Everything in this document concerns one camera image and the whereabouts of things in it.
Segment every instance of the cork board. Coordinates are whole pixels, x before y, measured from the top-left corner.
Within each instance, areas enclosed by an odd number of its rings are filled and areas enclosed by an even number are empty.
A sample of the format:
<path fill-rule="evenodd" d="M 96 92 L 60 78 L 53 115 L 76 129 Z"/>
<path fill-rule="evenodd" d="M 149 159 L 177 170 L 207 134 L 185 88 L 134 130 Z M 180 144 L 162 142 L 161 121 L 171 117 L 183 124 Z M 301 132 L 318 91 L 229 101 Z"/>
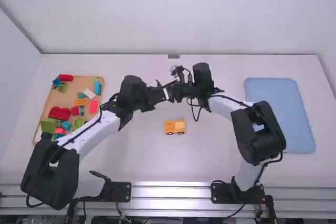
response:
<path fill-rule="evenodd" d="M 50 92 L 46 100 L 46 103 L 44 105 L 42 115 L 39 121 L 37 122 L 36 131 L 35 131 L 34 138 L 33 138 L 34 145 L 38 141 L 40 141 L 40 136 L 42 133 L 42 130 L 40 127 L 40 120 L 47 119 L 51 108 L 54 106 L 57 106 L 60 108 L 68 108 L 68 109 L 71 109 L 72 107 L 74 107 L 74 101 L 78 99 L 77 92 L 83 92 L 85 89 L 90 89 L 92 92 L 94 92 L 95 85 L 91 82 L 92 77 L 93 76 L 74 76 L 73 81 L 65 82 L 68 85 L 68 88 L 64 93 L 58 91 L 57 88 L 53 89 L 52 80 L 50 81 L 51 83 Z M 96 115 L 96 114 L 89 113 L 90 103 L 93 100 L 96 100 L 99 103 L 101 102 L 101 98 L 102 98 L 104 87 L 105 87 L 104 78 L 98 77 L 98 76 L 97 78 L 98 78 L 98 81 L 101 83 L 101 95 L 97 95 L 93 99 L 88 98 L 88 105 L 84 107 L 84 115 L 83 116 L 71 115 L 68 120 L 68 122 L 70 122 L 71 124 L 73 123 L 75 119 L 82 118 L 85 121 L 89 121 Z"/>

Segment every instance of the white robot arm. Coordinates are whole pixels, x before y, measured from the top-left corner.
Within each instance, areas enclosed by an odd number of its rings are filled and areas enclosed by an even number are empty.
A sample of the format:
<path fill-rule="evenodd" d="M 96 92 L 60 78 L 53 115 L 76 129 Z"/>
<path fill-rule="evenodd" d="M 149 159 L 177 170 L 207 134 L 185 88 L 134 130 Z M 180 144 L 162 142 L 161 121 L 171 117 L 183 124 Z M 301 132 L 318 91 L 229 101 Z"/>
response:
<path fill-rule="evenodd" d="M 194 81 L 190 71 L 187 82 L 184 81 L 184 70 L 182 66 L 175 67 L 172 75 L 180 80 L 164 86 L 158 82 L 157 87 L 147 87 L 139 77 L 126 76 L 120 92 L 101 105 L 100 113 L 81 128 L 57 141 L 51 141 L 51 136 L 43 133 L 21 183 L 22 191 L 28 195 L 27 205 L 29 196 L 33 196 L 54 209 L 64 208 L 78 188 L 79 163 L 92 149 L 121 130 L 132 119 L 134 111 L 151 111 L 157 103 L 182 102 L 184 98 L 197 99 L 205 110 L 232 121 L 243 160 L 228 187 L 228 203 L 232 195 L 238 197 L 235 201 L 245 202 L 241 195 L 256 186 L 265 166 L 274 162 L 270 160 L 279 154 L 282 158 L 286 140 L 281 128 L 267 102 L 241 102 L 215 88 L 208 64 L 193 66 Z M 264 128 L 255 131 L 254 124 Z M 56 162 L 57 167 L 50 165 Z"/>

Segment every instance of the yellow toy truck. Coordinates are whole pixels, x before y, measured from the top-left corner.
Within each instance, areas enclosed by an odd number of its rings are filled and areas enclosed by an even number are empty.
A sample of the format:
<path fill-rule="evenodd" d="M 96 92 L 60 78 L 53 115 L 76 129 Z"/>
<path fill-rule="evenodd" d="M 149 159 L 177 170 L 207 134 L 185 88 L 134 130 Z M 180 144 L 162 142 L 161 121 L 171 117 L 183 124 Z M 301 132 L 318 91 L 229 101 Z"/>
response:
<path fill-rule="evenodd" d="M 177 133 L 179 135 L 184 134 L 186 131 L 184 120 L 165 121 L 164 133 L 167 135 L 173 135 Z"/>

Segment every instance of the white wall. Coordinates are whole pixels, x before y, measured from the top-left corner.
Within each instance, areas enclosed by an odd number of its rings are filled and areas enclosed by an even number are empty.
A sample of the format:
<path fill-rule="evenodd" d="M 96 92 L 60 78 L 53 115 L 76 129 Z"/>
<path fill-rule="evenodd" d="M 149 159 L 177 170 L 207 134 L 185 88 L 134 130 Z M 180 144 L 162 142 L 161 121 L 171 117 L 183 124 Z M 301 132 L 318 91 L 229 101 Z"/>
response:
<path fill-rule="evenodd" d="M 336 91 L 335 0 L 1 0 L 45 52 L 319 54 Z"/>
<path fill-rule="evenodd" d="M 11 139 L 40 56 L 0 9 L 0 160 Z"/>

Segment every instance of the blue mat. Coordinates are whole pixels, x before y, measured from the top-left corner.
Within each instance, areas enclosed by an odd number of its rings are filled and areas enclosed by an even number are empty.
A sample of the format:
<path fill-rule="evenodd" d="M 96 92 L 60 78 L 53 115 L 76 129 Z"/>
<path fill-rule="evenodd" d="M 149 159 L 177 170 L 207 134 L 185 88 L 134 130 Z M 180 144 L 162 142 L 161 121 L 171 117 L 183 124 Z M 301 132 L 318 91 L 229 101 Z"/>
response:
<path fill-rule="evenodd" d="M 298 85 L 284 78 L 247 78 L 247 101 L 267 101 L 287 141 L 287 153 L 312 153 L 315 141 L 304 109 Z"/>

